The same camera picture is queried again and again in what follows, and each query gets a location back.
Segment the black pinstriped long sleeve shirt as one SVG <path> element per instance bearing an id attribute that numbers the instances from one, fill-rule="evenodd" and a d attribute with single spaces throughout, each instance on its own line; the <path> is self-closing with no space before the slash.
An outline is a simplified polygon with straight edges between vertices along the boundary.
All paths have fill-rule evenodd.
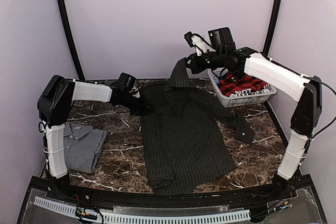
<path id="1" fill-rule="evenodd" d="M 140 120 L 148 183 L 155 194 L 190 193 L 236 169 L 219 123 L 231 127 L 239 141 L 254 140 L 255 132 L 242 115 L 190 85 L 185 59 L 176 63 L 168 81 L 150 83 L 143 93 L 153 107 Z"/>

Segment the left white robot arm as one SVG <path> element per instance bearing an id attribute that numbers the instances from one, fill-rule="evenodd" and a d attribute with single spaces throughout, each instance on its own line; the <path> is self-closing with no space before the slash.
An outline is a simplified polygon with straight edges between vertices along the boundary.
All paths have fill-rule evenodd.
<path id="1" fill-rule="evenodd" d="M 43 151 L 46 155 L 49 177 L 59 180 L 67 177 L 63 133 L 75 101 L 96 101 L 121 105 L 131 115 L 144 115 L 153 108 L 145 98 L 143 89 L 132 92 L 136 78 L 122 73 L 112 85 L 66 79 L 54 75 L 37 102 L 39 130 L 44 134 Z"/>

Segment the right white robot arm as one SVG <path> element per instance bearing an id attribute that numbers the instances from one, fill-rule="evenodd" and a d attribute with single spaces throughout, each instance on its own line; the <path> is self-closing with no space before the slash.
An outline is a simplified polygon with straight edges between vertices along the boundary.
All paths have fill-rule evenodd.
<path id="1" fill-rule="evenodd" d="M 193 74 L 217 68 L 240 71 L 265 81 L 297 102 L 291 118 L 291 136 L 286 152 L 272 179 L 273 184 L 268 187 L 269 197 L 280 199 L 293 183 L 310 143 L 317 136 L 314 129 L 322 112 L 324 82 L 317 76 L 309 77 L 284 67 L 248 47 L 229 51 L 198 50 L 186 58 L 186 66 Z"/>

